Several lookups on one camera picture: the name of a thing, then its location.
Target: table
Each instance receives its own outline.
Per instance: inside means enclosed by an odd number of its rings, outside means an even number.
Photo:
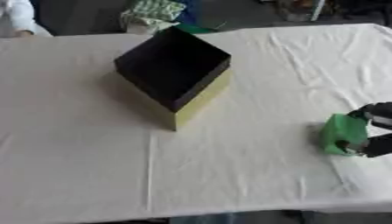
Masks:
[[[390,29],[200,37],[232,53],[234,75],[178,132],[160,129],[114,73],[113,59],[148,37],[0,40],[2,222],[392,211],[391,156],[330,156],[313,143],[332,113],[392,99]]]

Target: gray floor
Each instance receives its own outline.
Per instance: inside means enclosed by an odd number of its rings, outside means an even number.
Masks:
[[[54,35],[84,35],[120,32],[119,15],[136,0],[31,0],[37,20]],[[257,0],[194,0],[199,25],[219,30],[292,25],[329,25],[346,23],[382,24],[380,17],[352,20],[321,18],[315,23],[286,22],[277,15],[273,3]]]

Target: black box lid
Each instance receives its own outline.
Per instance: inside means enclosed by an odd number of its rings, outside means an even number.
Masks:
[[[174,27],[115,60],[119,74],[173,112],[214,81],[229,63],[228,53]]]

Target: green block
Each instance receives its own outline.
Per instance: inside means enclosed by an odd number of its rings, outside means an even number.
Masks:
[[[350,144],[363,144],[368,139],[367,122],[348,115],[332,115],[322,130],[325,152],[345,156],[356,155],[354,151],[345,152],[338,148],[336,141],[345,140]]]

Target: white sleeve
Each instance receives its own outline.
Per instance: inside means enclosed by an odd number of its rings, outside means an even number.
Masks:
[[[35,32],[34,9],[29,0],[10,0],[9,16],[15,31]]]

